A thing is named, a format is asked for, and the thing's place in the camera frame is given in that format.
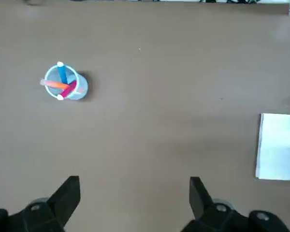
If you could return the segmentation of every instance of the brown table surface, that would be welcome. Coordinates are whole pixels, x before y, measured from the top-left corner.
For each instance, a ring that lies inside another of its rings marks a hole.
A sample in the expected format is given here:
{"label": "brown table surface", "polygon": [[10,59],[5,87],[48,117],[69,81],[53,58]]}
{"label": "brown table surface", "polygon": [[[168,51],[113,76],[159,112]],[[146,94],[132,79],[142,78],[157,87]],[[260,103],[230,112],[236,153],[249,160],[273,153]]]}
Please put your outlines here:
{"label": "brown table surface", "polygon": [[[78,174],[67,231],[176,232],[195,175],[290,228],[290,182],[254,177],[259,113],[290,114],[287,8],[0,0],[0,207]],[[39,85],[58,60],[88,78],[84,101]]]}

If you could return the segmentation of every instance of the clear plastic cup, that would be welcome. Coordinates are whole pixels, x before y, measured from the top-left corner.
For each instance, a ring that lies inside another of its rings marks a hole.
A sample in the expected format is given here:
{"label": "clear plastic cup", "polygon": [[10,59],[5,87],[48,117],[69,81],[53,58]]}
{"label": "clear plastic cup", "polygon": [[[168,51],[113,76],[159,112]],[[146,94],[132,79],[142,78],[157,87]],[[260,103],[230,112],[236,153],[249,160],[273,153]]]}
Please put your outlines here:
{"label": "clear plastic cup", "polygon": [[[70,66],[65,65],[65,68],[66,68],[68,84],[76,80],[75,89],[65,99],[79,100],[83,98],[87,94],[87,91],[88,91],[87,80],[82,75],[78,74]],[[61,82],[61,78],[58,72],[58,66],[54,65],[53,67],[51,67],[45,74],[44,79],[49,80],[49,81]],[[45,86],[45,88],[46,88],[46,91],[49,93],[49,95],[53,96],[56,99],[57,99],[57,95],[62,92],[62,89],[60,88],[52,88],[48,86]]]}

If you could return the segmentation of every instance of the red marker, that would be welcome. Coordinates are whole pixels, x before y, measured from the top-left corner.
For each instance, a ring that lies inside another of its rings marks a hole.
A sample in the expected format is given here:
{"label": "red marker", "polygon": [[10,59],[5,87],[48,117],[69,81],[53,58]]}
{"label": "red marker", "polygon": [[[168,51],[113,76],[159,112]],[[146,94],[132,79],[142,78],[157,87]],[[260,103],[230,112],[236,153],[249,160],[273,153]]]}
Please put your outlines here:
{"label": "red marker", "polygon": [[57,95],[57,99],[58,100],[63,100],[64,98],[66,98],[76,87],[76,83],[77,81],[72,81],[70,84],[69,84],[69,87],[67,87],[65,90],[63,90],[62,93],[58,94]]}

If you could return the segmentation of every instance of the white marker cap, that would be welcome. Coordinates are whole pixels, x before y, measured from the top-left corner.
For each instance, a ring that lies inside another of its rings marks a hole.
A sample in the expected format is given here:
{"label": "white marker cap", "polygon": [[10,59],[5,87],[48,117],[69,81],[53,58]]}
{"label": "white marker cap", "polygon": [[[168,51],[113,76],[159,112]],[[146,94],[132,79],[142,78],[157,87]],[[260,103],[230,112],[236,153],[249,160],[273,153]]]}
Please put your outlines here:
{"label": "white marker cap", "polygon": [[64,64],[63,64],[61,61],[58,61],[58,62],[57,62],[57,66],[58,66],[58,67],[63,67]]}
{"label": "white marker cap", "polygon": [[41,79],[40,85],[44,86],[45,85],[45,79]]}
{"label": "white marker cap", "polygon": [[63,96],[61,96],[60,94],[58,94],[58,95],[57,95],[57,99],[58,99],[59,101],[62,101],[62,100],[63,100]]}

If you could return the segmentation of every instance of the screw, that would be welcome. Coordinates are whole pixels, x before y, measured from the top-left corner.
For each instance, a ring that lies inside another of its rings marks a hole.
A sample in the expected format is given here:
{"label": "screw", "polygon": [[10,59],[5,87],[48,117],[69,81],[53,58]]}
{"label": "screw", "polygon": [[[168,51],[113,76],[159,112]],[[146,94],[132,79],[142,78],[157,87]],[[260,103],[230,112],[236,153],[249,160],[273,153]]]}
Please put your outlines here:
{"label": "screw", "polygon": [[217,209],[219,212],[226,212],[226,211],[227,211],[227,208],[226,208],[224,205],[222,205],[222,204],[218,204],[218,205],[216,206],[216,209]]}
{"label": "screw", "polygon": [[33,207],[31,207],[31,211],[38,210],[39,208],[40,208],[40,206],[38,204],[36,204]]}
{"label": "screw", "polygon": [[264,220],[264,221],[268,221],[270,219],[265,213],[262,213],[262,212],[257,213],[257,217],[260,220]]}

